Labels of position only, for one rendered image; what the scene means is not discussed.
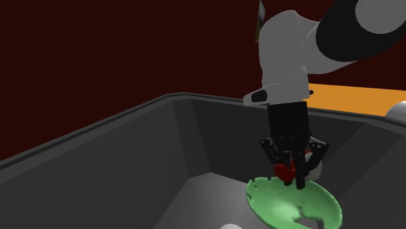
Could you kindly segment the small red object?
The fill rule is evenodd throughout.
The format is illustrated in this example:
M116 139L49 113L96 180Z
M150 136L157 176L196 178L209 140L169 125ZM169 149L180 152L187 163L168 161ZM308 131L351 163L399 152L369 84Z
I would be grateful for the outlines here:
M292 184L296 174L294 162L291 162L290 166L276 164L274 166L274 173L285 185Z

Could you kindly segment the white rounded object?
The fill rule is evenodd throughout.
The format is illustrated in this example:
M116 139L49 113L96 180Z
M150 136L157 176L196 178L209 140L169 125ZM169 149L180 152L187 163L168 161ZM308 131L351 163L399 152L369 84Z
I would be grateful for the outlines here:
M406 122L406 101L401 101L393 105L386 113L386 117Z

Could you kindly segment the green bowl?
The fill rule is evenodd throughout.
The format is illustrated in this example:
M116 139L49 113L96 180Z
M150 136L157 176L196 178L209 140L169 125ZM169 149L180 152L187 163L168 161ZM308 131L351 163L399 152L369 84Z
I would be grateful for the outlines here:
M298 190L277 178L259 177L246 187L250 209L270 229L340 229L342 209L335 197L313 181Z

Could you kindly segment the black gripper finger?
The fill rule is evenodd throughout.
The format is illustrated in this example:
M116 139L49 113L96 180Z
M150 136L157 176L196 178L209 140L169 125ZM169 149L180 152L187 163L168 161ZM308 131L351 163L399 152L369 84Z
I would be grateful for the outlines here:
M299 151L295 154L295 181L296 188L305 188L307 181L320 179L323 168L322 159L329 149L327 142L311 142L310 153Z
M269 158L272 165L283 164L290 166L291 155L290 152L279 152L276 144L270 137L262 139L260 145L263 148L266 156Z

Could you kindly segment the dark grey sink basin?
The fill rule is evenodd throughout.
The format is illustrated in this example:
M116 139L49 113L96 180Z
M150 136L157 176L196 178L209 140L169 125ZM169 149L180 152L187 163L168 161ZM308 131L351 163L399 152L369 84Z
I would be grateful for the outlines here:
M406 124L308 114L342 229L406 229ZM0 229L267 229L245 187L273 175L268 134L265 107L167 94L0 161Z

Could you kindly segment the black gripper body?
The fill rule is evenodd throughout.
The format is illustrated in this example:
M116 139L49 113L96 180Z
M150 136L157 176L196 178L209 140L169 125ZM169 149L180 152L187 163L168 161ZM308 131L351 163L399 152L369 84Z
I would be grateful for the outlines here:
M267 106L270 138L281 151L303 151L310 140L305 101Z

